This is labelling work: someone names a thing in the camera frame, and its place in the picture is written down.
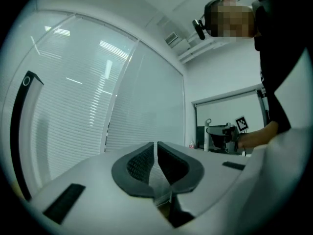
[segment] black strip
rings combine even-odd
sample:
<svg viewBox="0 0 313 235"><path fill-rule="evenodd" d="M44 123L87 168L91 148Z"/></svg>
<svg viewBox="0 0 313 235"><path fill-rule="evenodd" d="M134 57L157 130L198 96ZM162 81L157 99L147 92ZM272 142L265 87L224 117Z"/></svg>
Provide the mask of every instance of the black strip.
<svg viewBox="0 0 313 235"><path fill-rule="evenodd" d="M189 212L181 210L181 206L179 204L177 196L176 194L173 194L168 221L176 228L193 220L194 218L195 217L191 215Z"/></svg>
<svg viewBox="0 0 313 235"><path fill-rule="evenodd" d="M194 104L194 111L195 111L195 118L196 118L196 142L194 143L194 146L195 146L195 149L198 148L198 140L199 140L199 137L198 137L198 134L197 134L197 127L198 127L198 114L197 114L197 108L196 108L196 105Z"/></svg>
<svg viewBox="0 0 313 235"><path fill-rule="evenodd" d="M63 193L44 211L44 215L57 224L61 224L70 209L86 187L71 184Z"/></svg>
<svg viewBox="0 0 313 235"><path fill-rule="evenodd" d="M204 175L203 165L198 160L163 142L157 142L157 157L173 194L192 192Z"/></svg>
<svg viewBox="0 0 313 235"><path fill-rule="evenodd" d="M260 108L261 108L261 112L262 112L263 124L264 124L264 126L267 126L267 124L269 122L268 122L267 113L266 113L264 102L263 102L264 96L263 96L263 94L262 94L262 92L260 90L257 90L257 95L258 95Z"/></svg>
<svg viewBox="0 0 313 235"><path fill-rule="evenodd" d="M222 163L222 165L227 166L229 168L237 169L237 170L243 170L245 168L244 164L237 164L237 163L233 163L229 161Z"/></svg>
<svg viewBox="0 0 313 235"><path fill-rule="evenodd" d="M27 86L25 86L23 84L23 81L24 81L24 78L27 76L30 78L30 82L28 83ZM10 126L10 148L11 148L13 169L14 169L19 187L21 189L21 192L24 198L26 200L30 200L31 195L28 190L28 187L24 178L24 174L22 171L22 164L21 164L21 158L20 158L19 130L20 130L21 114L22 114L24 102L25 102L29 87L31 86L34 79L39 80L41 83L42 81L39 79L39 77L35 73L32 73L31 71L28 71L25 77L22 80L22 83L20 85L18 94L15 98L14 106L13 106L11 126Z"/></svg>
<svg viewBox="0 0 313 235"><path fill-rule="evenodd" d="M130 196L154 198L154 191L148 185L154 162L154 144L149 142L113 164L113 180Z"/></svg>

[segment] black jacket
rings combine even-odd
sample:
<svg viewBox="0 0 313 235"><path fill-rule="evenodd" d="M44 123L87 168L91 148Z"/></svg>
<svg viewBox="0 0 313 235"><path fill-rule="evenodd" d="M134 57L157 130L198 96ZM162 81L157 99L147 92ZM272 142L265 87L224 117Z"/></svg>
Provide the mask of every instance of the black jacket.
<svg viewBox="0 0 313 235"><path fill-rule="evenodd" d="M301 0L258 0L253 3L255 19L261 37L255 37L255 48L260 52L261 81L266 89L269 117L278 123L278 132L290 129L288 118L274 92L289 75L306 41L303 25L306 9Z"/></svg>

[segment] white panel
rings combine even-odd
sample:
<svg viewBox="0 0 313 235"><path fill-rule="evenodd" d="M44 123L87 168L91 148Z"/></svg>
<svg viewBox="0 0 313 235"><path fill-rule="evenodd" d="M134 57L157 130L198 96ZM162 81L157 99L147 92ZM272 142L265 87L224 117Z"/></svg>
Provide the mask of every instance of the white panel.
<svg viewBox="0 0 313 235"><path fill-rule="evenodd" d="M184 145L182 75L139 43L126 69L110 121L106 151L146 141ZM157 164L150 185L157 202L169 197L169 184Z"/></svg>
<svg viewBox="0 0 313 235"><path fill-rule="evenodd" d="M208 118L212 119L210 125L223 125L230 122L236 126L235 119L241 116L245 116L248 123L247 132L257 131L264 127L260 102L255 92L197 107L198 126L204 126L204 121Z"/></svg>
<svg viewBox="0 0 313 235"><path fill-rule="evenodd" d="M275 91L292 128L313 125L313 72L305 49L289 76Z"/></svg>
<svg viewBox="0 0 313 235"><path fill-rule="evenodd" d="M44 83L31 134L38 185L99 154L107 107L133 45L113 29L75 19L50 32L26 56L8 96L13 107L27 70Z"/></svg>

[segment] black hair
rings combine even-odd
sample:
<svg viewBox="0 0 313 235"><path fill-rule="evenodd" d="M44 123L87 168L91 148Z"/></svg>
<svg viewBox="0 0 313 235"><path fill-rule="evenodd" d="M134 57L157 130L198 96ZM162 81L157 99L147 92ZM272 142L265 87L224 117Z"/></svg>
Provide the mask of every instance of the black hair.
<svg viewBox="0 0 313 235"><path fill-rule="evenodd" d="M205 21L205 29L208 33L213 36L217 37L217 24L212 24L212 8L214 5L217 5L222 0L212 0L206 4L204 7L204 21Z"/></svg>

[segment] window blind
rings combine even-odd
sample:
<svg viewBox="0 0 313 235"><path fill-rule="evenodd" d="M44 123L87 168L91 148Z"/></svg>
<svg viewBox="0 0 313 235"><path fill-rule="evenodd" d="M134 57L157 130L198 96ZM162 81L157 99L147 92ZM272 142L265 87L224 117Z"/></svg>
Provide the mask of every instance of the window blind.
<svg viewBox="0 0 313 235"><path fill-rule="evenodd" d="M32 125L31 152L39 187L80 161L97 155L109 101L133 38L76 18L49 32L23 60L9 97L12 103L27 70L44 88Z"/></svg>
<svg viewBox="0 0 313 235"><path fill-rule="evenodd" d="M70 17L70 14L67 13L30 13L24 19L15 21L2 46L0 58L0 144L3 150L1 153L2 161L7 167L10 181L15 180L10 150L11 115L15 96L21 83L19 81L11 84L12 78L23 58L32 49L33 42L38 42L47 33L45 26L50 25L51 27L55 27L68 17Z"/></svg>

